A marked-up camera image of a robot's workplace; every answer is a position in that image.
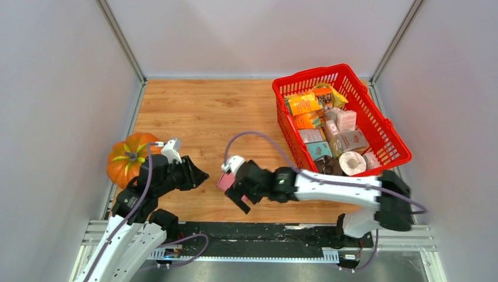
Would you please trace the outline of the pink paper box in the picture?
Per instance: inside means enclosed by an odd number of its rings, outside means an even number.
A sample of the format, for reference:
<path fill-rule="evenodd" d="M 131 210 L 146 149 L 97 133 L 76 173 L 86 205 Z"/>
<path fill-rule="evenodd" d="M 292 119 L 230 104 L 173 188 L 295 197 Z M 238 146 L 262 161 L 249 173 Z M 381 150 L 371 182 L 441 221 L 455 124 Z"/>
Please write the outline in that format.
<path fill-rule="evenodd" d="M 217 187 L 221 189 L 224 194 L 235 202 L 248 202 L 248 197 L 239 188 L 239 183 L 232 173 L 223 173 L 217 182 Z"/>

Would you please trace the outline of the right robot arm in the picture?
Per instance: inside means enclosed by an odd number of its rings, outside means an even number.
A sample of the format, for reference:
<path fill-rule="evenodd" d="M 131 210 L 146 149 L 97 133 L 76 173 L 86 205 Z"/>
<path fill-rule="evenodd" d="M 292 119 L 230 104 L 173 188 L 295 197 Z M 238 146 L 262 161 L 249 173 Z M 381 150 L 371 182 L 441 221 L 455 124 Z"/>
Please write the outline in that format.
<path fill-rule="evenodd" d="M 406 232 L 413 225 L 411 190 L 390 170 L 364 177 L 319 174 L 295 167 L 271 172 L 240 156 L 229 158 L 221 170 L 233 179 L 226 196 L 245 213 L 250 208 L 243 197 L 252 204 L 265 197 L 279 203 L 326 200 L 360 206 L 357 212 L 338 217 L 335 238 L 343 246 L 375 229 Z"/>

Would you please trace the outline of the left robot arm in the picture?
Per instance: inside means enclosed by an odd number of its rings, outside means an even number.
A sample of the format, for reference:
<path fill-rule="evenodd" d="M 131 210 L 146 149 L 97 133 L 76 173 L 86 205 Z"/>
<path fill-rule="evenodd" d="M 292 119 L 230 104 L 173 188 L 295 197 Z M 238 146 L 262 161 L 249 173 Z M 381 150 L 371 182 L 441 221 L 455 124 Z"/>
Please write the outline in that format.
<path fill-rule="evenodd" d="M 97 249 L 76 281 L 130 281 L 160 244 L 179 237 L 179 218 L 160 209 L 159 198 L 196 189 L 209 177 L 189 156 L 173 161 L 160 154 L 147 157 L 118 194 Z"/>

